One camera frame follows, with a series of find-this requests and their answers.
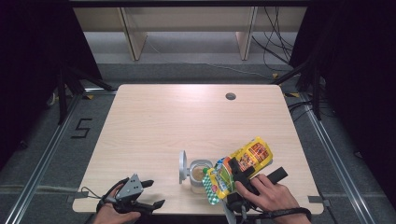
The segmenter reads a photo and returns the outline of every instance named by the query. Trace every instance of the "wooden table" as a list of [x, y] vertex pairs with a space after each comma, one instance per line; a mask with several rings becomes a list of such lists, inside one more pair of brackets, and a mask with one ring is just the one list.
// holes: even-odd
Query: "wooden table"
[[[236, 98], [228, 100], [227, 93]], [[218, 159], [255, 136], [266, 141], [274, 162], [262, 173], [283, 166], [289, 187], [300, 206], [313, 214], [323, 211], [300, 140], [280, 88], [276, 85], [122, 85], [106, 118], [90, 164], [81, 182], [105, 194], [119, 180], [139, 175], [152, 179], [138, 201], [166, 202], [155, 214], [222, 215], [220, 204], [210, 205], [205, 194], [191, 191], [190, 181], [178, 180], [179, 152], [188, 164]], [[75, 199], [76, 212], [94, 212], [98, 200]]]

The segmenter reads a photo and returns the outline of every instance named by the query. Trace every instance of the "metal lid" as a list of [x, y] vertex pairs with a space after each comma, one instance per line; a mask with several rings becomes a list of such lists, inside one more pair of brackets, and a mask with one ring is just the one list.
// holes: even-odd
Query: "metal lid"
[[178, 183], [181, 184], [187, 178], [187, 156], [186, 151], [182, 150], [178, 157]]

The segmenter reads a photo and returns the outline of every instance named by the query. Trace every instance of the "human hand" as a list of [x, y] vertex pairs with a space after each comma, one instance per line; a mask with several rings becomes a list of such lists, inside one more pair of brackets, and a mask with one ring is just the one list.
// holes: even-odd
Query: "human hand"
[[[253, 187], [260, 195], [255, 195], [247, 190], [239, 181], [235, 182], [239, 194], [250, 202], [256, 204], [262, 211], [276, 211], [300, 207], [289, 189], [281, 184], [273, 184], [265, 175], [257, 175], [250, 180]], [[274, 218], [279, 224], [305, 224], [310, 223], [305, 214], [293, 214]]]
[[[109, 194], [110, 197], [114, 197], [119, 189], [122, 188], [122, 184], [116, 186]], [[114, 210], [113, 204], [105, 203], [96, 215], [93, 224], [122, 224], [128, 221], [135, 221], [140, 218], [140, 213], [130, 212], [120, 214]]]

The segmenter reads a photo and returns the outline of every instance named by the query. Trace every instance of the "colorful package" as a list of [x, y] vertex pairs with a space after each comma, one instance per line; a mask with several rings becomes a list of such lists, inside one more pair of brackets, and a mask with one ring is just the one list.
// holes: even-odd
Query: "colorful package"
[[245, 171], [250, 166], [254, 168], [253, 174], [248, 177], [251, 178], [272, 162], [273, 154], [268, 145], [260, 137], [256, 137], [230, 156], [219, 160], [215, 167], [205, 170], [207, 176], [203, 181], [206, 182], [204, 183], [206, 194], [212, 204], [219, 201], [214, 199], [214, 193], [217, 198], [223, 199], [235, 190], [231, 167], [228, 164], [232, 158], [236, 158], [241, 171]]

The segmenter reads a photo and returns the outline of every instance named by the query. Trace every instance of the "gray floor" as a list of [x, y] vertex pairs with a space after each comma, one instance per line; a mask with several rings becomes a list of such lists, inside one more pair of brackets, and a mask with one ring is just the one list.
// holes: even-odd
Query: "gray floor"
[[[280, 60], [265, 54], [252, 42], [248, 61], [241, 61], [234, 34], [231, 33], [150, 33], [141, 59], [132, 62], [123, 34], [87, 33], [95, 60], [104, 81], [114, 87], [122, 83], [262, 83], [272, 80], [274, 71], [288, 70]], [[255, 34], [265, 43], [262, 34]], [[295, 34], [284, 34], [292, 43]], [[279, 54], [283, 51], [272, 46]], [[281, 85], [283, 92], [296, 92], [298, 77]], [[85, 83], [86, 87], [95, 87]], [[78, 214], [72, 209], [72, 197], [88, 166], [95, 143], [114, 99], [113, 94], [95, 94], [91, 100], [78, 99], [64, 134], [50, 157], [48, 168], [41, 176], [34, 196], [22, 216], [21, 223], [85, 223], [90, 214]], [[286, 97], [288, 105], [301, 102], [299, 97]], [[354, 156], [353, 143], [348, 138], [325, 99], [321, 104], [322, 124], [342, 158], [352, 182], [368, 206], [376, 223], [395, 223], [396, 213], [387, 197], [375, 182], [364, 160]], [[291, 114], [303, 145], [312, 175], [319, 191], [330, 206], [323, 214], [313, 216], [313, 223], [371, 223], [361, 221], [359, 213], [336, 173], [317, 132], [303, 106]], [[39, 163], [52, 135], [57, 130], [59, 108], [57, 104], [46, 110], [33, 128], [26, 142], [29, 147], [17, 151], [0, 173], [0, 222], [5, 222], [13, 204], [19, 199], [23, 187]], [[76, 127], [80, 119], [90, 131], [86, 138]], [[158, 217], [155, 223], [221, 223], [224, 219], [210, 217]]]

